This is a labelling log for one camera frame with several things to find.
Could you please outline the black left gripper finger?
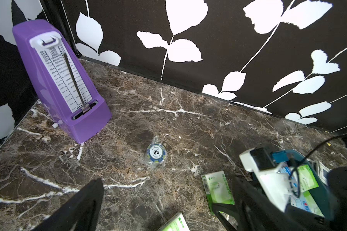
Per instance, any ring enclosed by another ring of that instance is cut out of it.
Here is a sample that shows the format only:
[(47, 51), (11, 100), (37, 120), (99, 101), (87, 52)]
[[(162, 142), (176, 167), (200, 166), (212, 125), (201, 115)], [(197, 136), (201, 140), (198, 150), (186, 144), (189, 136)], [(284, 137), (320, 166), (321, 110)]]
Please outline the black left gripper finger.
[[(227, 231), (242, 231), (243, 230), (242, 224), (240, 222), (241, 217), (239, 213), (237, 212), (237, 208), (235, 205), (212, 203), (212, 211)], [(233, 217), (237, 221), (237, 225), (234, 227), (221, 213), (225, 213)]]
[(92, 180), (34, 230), (95, 231), (103, 196), (102, 180)]
[(304, 228), (276, 208), (245, 179), (232, 181), (238, 231), (302, 231)]

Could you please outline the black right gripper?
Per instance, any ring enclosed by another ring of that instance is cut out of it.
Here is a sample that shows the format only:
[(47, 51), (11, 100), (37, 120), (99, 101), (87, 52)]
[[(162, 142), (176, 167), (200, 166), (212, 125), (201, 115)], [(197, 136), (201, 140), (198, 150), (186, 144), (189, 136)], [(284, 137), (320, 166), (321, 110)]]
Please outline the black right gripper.
[(288, 205), (286, 215), (299, 231), (347, 231), (347, 167), (338, 167), (327, 175), (330, 215), (323, 217)]

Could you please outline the green white tissue pack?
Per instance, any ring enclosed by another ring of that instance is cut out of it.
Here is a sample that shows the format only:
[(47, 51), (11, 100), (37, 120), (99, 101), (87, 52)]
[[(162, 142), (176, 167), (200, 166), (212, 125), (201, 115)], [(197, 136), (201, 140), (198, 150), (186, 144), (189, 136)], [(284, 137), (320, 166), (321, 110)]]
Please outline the green white tissue pack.
[(319, 187), (319, 184), (309, 165), (301, 165), (297, 168), (297, 170), (300, 182), (300, 191), (302, 193)]

